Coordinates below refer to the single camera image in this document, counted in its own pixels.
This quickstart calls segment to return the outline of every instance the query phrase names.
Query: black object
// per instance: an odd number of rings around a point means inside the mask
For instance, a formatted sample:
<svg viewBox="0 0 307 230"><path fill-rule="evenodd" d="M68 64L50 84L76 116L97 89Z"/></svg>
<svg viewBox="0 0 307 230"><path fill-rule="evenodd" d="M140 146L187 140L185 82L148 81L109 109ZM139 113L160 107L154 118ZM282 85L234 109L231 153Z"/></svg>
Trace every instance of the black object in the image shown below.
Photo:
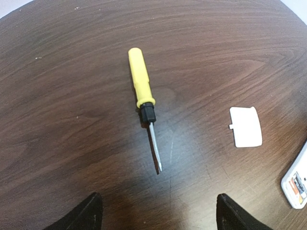
<svg viewBox="0 0 307 230"><path fill-rule="evenodd" d="M146 102L141 105L142 121L144 123L155 122L154 105L151 102Z"/></svg>
<svg viewBox="0 0 307 230"><path fill-rule="evenodd" d="M226 194L219 194L217 197L216 223L218 230L272 230Z"/></svg>
<svg viewBox="0 0 307 230"><path fill-rule="evenodd" d="M66 216L44 230L101 230L102 198L92 193Z"/></svg>

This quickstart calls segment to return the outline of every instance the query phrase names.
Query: white plastic cover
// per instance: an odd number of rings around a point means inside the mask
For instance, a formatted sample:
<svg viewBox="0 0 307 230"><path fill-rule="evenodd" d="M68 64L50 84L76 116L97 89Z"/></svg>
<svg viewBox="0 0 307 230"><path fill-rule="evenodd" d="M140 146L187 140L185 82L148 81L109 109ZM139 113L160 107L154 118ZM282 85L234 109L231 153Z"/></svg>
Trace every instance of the white plastic cover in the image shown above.
<svg viewBox="0 0 307 230"><path fill-rule="evenodd" d="M262 145L260 122L255 107L231 107L230 116L237 148L256 147Z"/></svg>

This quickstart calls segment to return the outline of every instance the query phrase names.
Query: wood grain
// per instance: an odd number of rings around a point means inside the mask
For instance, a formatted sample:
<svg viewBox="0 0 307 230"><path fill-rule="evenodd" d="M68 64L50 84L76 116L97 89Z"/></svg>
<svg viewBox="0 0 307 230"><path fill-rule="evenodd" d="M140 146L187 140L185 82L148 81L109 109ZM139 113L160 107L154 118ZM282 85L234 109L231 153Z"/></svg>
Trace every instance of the wood grain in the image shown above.
<svg viewBox="0 0 307 230"><path fill-rule="evenodd" d="M1 229L42 229L93 191L105 230L214 230L219 193L273 229L306 229L280 187L307 138L306 38L278 0L37 0L2 18ZM134 46L157 100L160 175ZM235 148L231 106L256 107L261 147Z"/></svg>

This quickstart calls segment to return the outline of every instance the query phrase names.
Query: white device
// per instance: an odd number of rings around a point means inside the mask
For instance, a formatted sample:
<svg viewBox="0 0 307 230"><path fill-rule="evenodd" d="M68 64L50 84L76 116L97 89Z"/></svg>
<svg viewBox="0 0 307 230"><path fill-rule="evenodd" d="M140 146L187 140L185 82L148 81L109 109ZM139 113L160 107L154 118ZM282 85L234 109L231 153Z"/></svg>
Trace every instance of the white device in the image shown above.
<svg viewBox="0 0 307 230"><path fill-rule="evenodd" d="M282 189L291 206L301 209L307 203L307 142L282 179Z"/></svg>

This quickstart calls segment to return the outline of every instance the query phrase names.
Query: yellow handle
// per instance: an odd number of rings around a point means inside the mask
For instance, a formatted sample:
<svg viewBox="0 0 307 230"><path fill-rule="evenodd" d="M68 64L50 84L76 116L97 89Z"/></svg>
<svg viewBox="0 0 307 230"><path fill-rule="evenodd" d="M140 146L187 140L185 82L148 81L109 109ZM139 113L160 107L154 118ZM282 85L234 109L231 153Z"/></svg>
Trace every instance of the yellow handle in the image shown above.
<svg viewBox="0 0 307 230"><path fill-rule="evenodd" d="M128 52L129 63L132 74L133 85L138 99L136 106L140 106L146 102L155 104L149 85L149 77L143 58L143 53L139 48L132 48Z"/></svg>

